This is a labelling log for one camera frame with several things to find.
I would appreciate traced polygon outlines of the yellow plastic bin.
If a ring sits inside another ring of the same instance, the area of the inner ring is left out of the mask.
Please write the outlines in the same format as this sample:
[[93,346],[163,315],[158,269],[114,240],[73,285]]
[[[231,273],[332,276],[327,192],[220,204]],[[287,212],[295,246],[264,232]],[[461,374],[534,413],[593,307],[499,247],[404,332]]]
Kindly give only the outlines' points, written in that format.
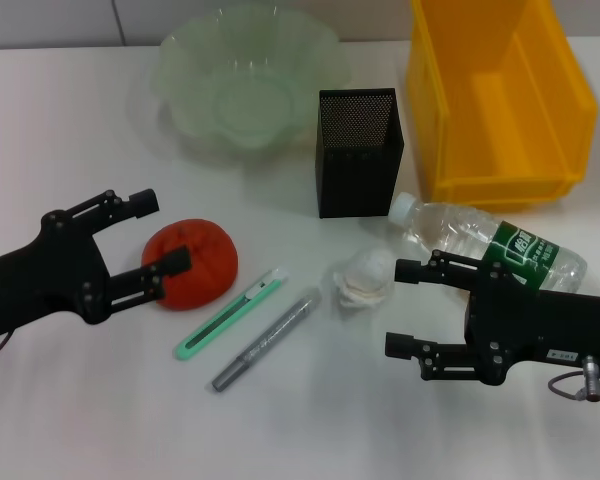
[[598,108],[551,0],[411,0],[406,72],[424,196],[514,209],[586,174]]

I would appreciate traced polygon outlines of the green glass fruit plate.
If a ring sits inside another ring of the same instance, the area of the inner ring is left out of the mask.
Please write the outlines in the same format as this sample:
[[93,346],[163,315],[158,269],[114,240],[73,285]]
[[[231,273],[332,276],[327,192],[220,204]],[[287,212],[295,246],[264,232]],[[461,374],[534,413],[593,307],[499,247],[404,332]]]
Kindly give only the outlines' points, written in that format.
[[344,48],[325,23],[247,3],[194,17],[170,33],[151,87],[180,133],[257,151],[312,127],[320,92],[350,78]]

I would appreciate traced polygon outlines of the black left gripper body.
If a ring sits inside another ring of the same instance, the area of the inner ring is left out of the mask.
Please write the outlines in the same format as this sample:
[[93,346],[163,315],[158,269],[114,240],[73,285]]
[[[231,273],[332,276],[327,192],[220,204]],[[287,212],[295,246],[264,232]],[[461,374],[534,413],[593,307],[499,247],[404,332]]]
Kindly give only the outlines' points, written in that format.
[[96,325],[112,315],[110,274],[93,235],[105,214],[54,211],[28,245],[0,256],[0,336],[57,312]]

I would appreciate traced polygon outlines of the black mesh pen holder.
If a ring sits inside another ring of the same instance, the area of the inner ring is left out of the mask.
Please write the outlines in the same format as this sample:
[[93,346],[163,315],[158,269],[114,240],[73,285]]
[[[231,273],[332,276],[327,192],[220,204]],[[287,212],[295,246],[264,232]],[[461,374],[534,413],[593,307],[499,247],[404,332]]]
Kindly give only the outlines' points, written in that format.
[[319,217],[387,215],[403,149],[393,88],[322,90],[315,156]]

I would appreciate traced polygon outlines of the reddish orange fruit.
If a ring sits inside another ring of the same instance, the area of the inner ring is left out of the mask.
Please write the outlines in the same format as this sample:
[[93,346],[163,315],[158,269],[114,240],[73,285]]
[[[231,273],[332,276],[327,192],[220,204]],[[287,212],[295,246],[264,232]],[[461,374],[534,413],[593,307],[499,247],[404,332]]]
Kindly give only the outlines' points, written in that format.
[[159,230],[146,243],[142,263],[152,263],[181,246],[188,249],[192,267],[165,278],[165,297],[158,301],[172,311],[200,308],[224,295],[234,284],[239,266],[231,237],[204,219],[181,220]]

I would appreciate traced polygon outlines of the white paper ball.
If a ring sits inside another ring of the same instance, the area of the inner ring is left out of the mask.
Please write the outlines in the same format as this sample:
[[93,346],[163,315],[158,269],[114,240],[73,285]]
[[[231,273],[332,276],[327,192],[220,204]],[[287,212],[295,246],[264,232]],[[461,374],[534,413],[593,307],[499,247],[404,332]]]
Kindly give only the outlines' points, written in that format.
[[344,308],[366,309],[381,304],[394,284],[396,258],[384,247],[356,253],[333,274],[339,303]]

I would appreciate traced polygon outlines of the clear green-label water bottle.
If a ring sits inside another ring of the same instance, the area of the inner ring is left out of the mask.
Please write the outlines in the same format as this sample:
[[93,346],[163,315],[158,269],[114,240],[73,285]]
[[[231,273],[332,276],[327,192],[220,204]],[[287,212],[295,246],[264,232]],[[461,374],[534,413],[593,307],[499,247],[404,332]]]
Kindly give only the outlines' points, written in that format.
[[587,262],[575,252],[473,207],[401,193],[388,220],[428,252],[499,262],[534,289],[576,293],[586,276]]

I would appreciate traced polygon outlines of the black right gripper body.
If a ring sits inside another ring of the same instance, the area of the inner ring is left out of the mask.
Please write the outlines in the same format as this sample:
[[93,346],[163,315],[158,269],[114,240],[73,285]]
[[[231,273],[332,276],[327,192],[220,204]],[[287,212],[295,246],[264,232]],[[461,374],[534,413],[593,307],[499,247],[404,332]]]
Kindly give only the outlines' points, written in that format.
[[521,362],[581,367],[600,374],[600,296],[535,290],[505,266],[482,262],[470,290],[465,341],[477,356],[478,379],[502,384]]

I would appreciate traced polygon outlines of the green utility knife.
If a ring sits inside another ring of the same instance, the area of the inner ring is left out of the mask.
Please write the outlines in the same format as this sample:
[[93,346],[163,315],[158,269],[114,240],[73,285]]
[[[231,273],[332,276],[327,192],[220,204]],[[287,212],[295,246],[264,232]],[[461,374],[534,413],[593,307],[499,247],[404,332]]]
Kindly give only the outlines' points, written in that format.
[[179,342],[173,351],[174,358],[179,361],[191,359],[281,287],[288,276],[281,267],[266,272],[223,310]]

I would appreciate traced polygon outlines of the grey marker pen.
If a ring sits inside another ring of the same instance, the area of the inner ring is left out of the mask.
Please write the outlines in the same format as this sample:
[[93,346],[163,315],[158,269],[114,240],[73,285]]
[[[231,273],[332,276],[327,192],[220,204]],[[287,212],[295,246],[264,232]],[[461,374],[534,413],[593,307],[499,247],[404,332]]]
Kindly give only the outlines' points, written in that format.
[[211,381],[213,390],[217,393],[224,392],[283,340],[302,320],[308,318],[320,306],[321,301],[320,288],[312,287],[306,290],[303,296],[269,325]]

